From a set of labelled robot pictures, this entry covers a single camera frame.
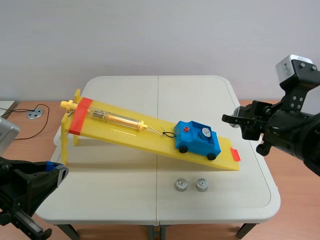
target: blue toy car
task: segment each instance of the blue toy car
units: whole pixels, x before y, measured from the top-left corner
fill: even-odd
[[[215,160],[221,149],[217,133],[210,126],[190,121],[179,121],[174,127],[175,147],[180,153],[191,152]]]

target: table leg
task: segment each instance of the table leg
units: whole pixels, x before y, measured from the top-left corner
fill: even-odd
[[[62,230],[71,240],[80,240],[80,237],[74,227],[70,224],[58,224],[56,225]]]
[[[242,227],[239,229],[239,231],[236,233],[236,237],[238,239],[242,239],[247,233],[251,231],[257,225],[257,223],[245,223],[242,225]]]
[[[160,236],[160,240],[166,240],[166,228],[168,226],[169,225],[147,225],[149,240],[155,240],[157,236]]]

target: white wall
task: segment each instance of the white wall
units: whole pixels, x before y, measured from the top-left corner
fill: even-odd
[[[0,99],[68,99],[116,75],[220,75],[241,99],[280,98],[276,63],[296,54],[320,67],[319,9],[318,0],[2,0]]]

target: robotic arm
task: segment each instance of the robotic arm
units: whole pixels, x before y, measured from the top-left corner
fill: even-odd
[[[0,117],[0,156],[20,129]],[[31,216],[68,175],[66,166],[50,162],[7,160],[0,157],[0,225],[12,223],[32,240],[46,240],[52,230],[43,230]]]
[[[320,85],[320,71],[310,59],[289,55],[276,65],[285,95],[277,104],[253,101],[236,108],[222,121],[241,128],[242,138],[263,143],[256,151],[262,156],[276,147],[304,162],[320,176],[320,113],[301,112],[308,91]]]

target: wooden floor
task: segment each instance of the wooden floor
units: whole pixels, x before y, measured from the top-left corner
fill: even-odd
[[[34,139],[16,141],[4,157],[31,160],[29,155],[36,151],[35,143],[51,140],[59,127],[62,112],[57,102],[47,102],[52,113],[50,127]],[[19,108],[32,108],[35,103],[24,102]],[[14,113],[9,120],[21,124],[21,136],[36,130],[25,126],[22,113]],[[47,161],[55,146],[46,146],[46,153],[39,154],[39,161]],[[268,222],[257,225],[244,240],[319,240],[320,239],[320,177],[309,171],[302,161],[275,148],[265,158],[281,195],[279,212]],[[52,240],[68,240],[56,226],[34,219],[44,228],[52,228]],[[236,240],[235,233],[241,224],[188,224],[167,228],[167,240]],[[81,240],[147,240],[147,230],[136,225],[75,225]],[[11,224],[0,226],[0,240],[27,240],[28,238]]]

